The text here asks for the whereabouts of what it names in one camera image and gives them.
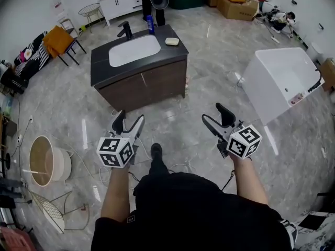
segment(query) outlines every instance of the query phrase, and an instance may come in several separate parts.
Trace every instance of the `black t-shirt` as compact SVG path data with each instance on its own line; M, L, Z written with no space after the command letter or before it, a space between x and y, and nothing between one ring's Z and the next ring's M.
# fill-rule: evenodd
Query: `black t-shirt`
M127 220L96 221L92 251L203 244L221 250L292 250L286 221L275 210L223 193L203 177L147 175L133 194L137 209Z

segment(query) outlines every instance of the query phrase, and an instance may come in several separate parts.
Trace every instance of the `towel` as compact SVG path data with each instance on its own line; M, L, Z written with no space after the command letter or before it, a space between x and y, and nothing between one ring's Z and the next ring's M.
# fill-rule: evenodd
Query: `towel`
M57 55L64 54L65 50L73 42L70 36L63 28L55 26L44 38L43 42L48 52L53 58Z

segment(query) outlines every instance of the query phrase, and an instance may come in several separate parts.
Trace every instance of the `gray tile floor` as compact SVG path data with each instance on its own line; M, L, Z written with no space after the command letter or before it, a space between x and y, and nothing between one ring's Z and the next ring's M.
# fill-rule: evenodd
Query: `gray tile floor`
M116 39L120 31L117 25L128 20L133 32L146 29L141 13L113 20L110 27L95 25L92 33L80 37L82 46L90 51ZM313 204L316 193L325 191L333 180L334 129L331 119L333 105L329 95L318 89L290 111L269 123L279 154L266 136L259 117L242 88L236 86L236 73L243 74L254 52L261 49L299 46L295 40L284 35L276 36L281 44L270 39L268 30L254 22L227 20L216 9L201 7L187 10L166 10L166 22L170 24L189 50L187 74L189 91L185 99L175 97L158 104L149 105L128 114L126 125L131 125L140 114L146 117L141 139L147 150L154 142L163 146L163 158L168 167L187 164L196 173L222 187L233 168L229 158L223 160L216 149L216 139L201 121L203 113L219 118L215 103L220 102L247 123L253 123L262 133L263 141L253 156L254 164L270 198L270 206L287 218L295 218ZM51 61L36 74L20 101L19 133L29 126L20 150L21 169L29 170L29 151L38 135L46 135L56 144L73 146L82 156L91 176L75 154L72 157L72 172L64 182L53 182L40 188L31 176L23 172L29 188L48 199L72 190L66 209L71 210L82 203L90 205L90 222L83 231L66 231L58 234L49 224L36 204L18 204L16 214L20 223L33 227L44 250L89 250L95 220L99 217L106 187L99 178L101 163L95 150L97 140L104 135L113 108L90 87L90 54L79 48L75 58L80 65L69 60L66 67L59 59ZM18 102L14 101L13 119L18 118ZM88 148L83 149L82 120L85 120ZM50 133L60 138L53 138ZM15 149L15 139L9 139L9 152ZM326 148L323 158L321 148ZM9 177L18 178L19 152L17 151ZM136 163L148 160L139 147ZM138 178L148 173L150 162L133 165L130 171ZM190 172L185 166L175 166L175 171ZM103 170L103 180L108 179ZM130 178L130 187L136 182ZM232 181L226 192L236 193ZM129 192L131 208L135 208L132 191ZM87 213L73 212L65 217L67 228L85 225Z

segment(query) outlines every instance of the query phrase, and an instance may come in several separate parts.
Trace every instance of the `soap bar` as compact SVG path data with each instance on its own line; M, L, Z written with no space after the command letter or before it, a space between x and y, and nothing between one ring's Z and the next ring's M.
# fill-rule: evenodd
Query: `soap bar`
M167 45L178 45L179 44L179 39L168 37L168 38L166 38L165 43Z

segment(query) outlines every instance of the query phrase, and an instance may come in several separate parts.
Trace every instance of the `blue spray bottle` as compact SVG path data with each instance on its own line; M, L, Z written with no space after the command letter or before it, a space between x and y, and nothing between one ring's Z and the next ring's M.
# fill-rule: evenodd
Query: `blue spray bottle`
M148 23L148 29L149 29L149 34L154 34L154 25L153 25L153 19L151 15L147 15L147 23Z

